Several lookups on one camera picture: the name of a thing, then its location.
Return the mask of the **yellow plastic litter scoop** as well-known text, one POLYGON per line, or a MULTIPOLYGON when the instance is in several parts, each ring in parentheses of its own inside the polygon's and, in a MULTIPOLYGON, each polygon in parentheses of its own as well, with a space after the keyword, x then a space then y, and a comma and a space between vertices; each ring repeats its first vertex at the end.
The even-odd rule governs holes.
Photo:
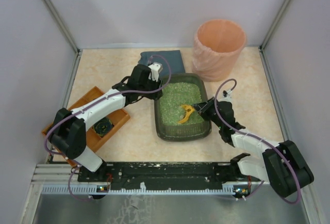
POLYGON ((183 124, 189 120, 191 114, 195 112, 195 109, 192 105, 187 105, 187 104, 183 104, 180 107, 185 111, 185 113, 183 117, 178 121, 178 123, 183 124))

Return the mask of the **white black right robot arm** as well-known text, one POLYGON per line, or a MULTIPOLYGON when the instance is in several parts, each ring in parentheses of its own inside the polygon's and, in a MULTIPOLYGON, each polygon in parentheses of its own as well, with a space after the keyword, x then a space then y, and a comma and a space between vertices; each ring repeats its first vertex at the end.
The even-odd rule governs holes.
POLYGON ((315 180, 293 141, 268 141, 250 133, 236 121, 231 101, 211 98, 194 104, 193 108, 204 120, 213 122, 219 128, 219 134, 225 143, 246 151, 232 160, 242 175, 268 182, 283 198, 315 180))

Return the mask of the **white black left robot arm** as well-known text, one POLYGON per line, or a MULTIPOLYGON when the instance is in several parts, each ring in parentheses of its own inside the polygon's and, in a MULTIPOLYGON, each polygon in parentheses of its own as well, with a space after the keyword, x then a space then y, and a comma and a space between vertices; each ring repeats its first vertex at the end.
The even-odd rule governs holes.
POLYGON ((91 172, 98 171, 105 166, 105 162, 88 147, 88 129, 107 115, 136 103, 140 98, 158 100, 162 96, 162 81, 159 78, 161 70, 162 64, 157 62, 148 66, 138 64, 130 76, 124 77, 102 96, 73 110, 60 109, 46 140, 68 159, 91 172))

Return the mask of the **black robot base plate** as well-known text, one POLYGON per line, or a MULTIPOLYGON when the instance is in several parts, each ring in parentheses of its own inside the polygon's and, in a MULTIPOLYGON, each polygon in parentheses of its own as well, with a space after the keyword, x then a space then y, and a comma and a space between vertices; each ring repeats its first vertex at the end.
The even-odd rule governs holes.
POLYGON ((82 167, 79 182, 106 182, 112 190, 205 190, 222 189, 227 182, 248 182, 231 163, 220 162, 108 162, 97 172, 82 167))

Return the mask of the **dark green litter box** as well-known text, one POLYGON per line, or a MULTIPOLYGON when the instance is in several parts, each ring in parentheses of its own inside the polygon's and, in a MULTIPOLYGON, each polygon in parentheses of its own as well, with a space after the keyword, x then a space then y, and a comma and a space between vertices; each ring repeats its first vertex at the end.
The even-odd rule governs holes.
POLYGON ((186 123, 179 124, 185 111, 183 104, 192 105, 208 100, 204 82, 193 73, 173 74, 164 77, 168 84, 162 89, 163 96, 154 102, 155 126, 159 138, 165 141, 184 142, 207 137, 211 123, 193 112, 186 123))

